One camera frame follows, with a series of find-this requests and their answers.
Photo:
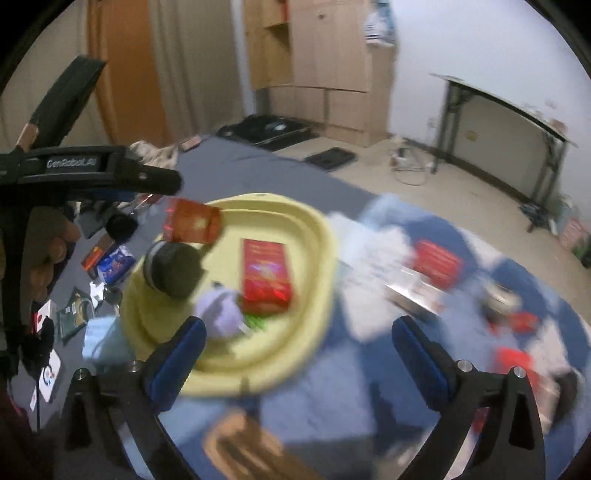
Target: yellow plastic basin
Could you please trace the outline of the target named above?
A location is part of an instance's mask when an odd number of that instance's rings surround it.
[[[242,290],[243,238],[285,244],[294,286],[289,311],[268,319],[266,329],[250,337],[207,341],[181,392],[200,397],[257,393],[295,373],[324,338],[332,312],[336,243],[322,213],[286,197],[251,193],[211,205],[222,209],[224,231],[205,256],[207,273],[189,300],[151,289],[139,262],[124,289],[121,321],[137,358],[145,360],[170,340],[214,281]]]

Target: blue gripper pad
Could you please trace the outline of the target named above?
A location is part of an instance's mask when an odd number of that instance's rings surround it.
[[[207,332],[202,319],[189,317],[166,343],[146,360],[142,384],[157,412],[167,411],[205,348]]]
[[[429,340],[408,315],[392,324],[392,342],[427,407],[441,411],[456,391],[452,358],[441,345]]]

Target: green item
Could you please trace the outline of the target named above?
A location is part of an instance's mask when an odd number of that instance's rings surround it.
[[[57,312],[56,335],[65,344],[94,316],[95,310],[90,296],[75,287],[66,307]]]
[[[259,317],[258,315],[245,314],[244,324],[253,332],[264,332],[267,329],[265,321],[268,317]]]

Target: purple plush toy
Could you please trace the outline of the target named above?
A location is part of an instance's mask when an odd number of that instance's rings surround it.
[[[244,315],[236,304],[237,296],[236,290],[214,286],[199,297],[193,315],[205,323],[208,338],[225,339],[240,333],[250,333],[244,324]]]

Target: metal table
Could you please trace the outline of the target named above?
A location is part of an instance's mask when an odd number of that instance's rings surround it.
[[[525,118],[537,126],[542,132],[543,140],[547,147],[547,153],[545,162],[542,165],[540,173],[538,174],[538,178],[535,182],[534,190],[531,194],[531,197],[528,198],[528,201],[532,204],[532,209],[534,211],[534,214],[530,216],[531,223],[528,227],[528,232],[531,232],[535,227],[540,226],[542,219],[544,219],[547,214],[546,204],[550,198],[550,195],[552,194],[552,191],[554,190],[558,175],[560,174],[560,168],[564,161],[564,156],[566,155],[567,146],[568,144],[571,144],[574,147],[577,147],[577,145],[550,124],[544,122],[540,118],[537,118],[526,110],[523,110],[514,103],[505,100],[504,98],[494,95],[491,92],[487,92],[486,90],[478,88],[474,85],[470,85],[464,82],[462,79],[456,77],[438,75],[435,73],[432,73],[431,75],[447,82],[446,100],[443,106],[443,112],[441,114],[441,121],[439,123],[437,149],[435,152],[433,166],[431,168],[431,173],[437,173],[439,160],[441,158],[444,160],[453,158],[463,106],[474,96],[480,96],[490,100],[491,102],[497,103],[498,105],[501,105],[515,112],[517,115]],[[449,126],[452,121],[452,130],[451,133],[448,134]],[[542,189],[548,171],[550,172],[550,179],[546,183],[545,189]]]

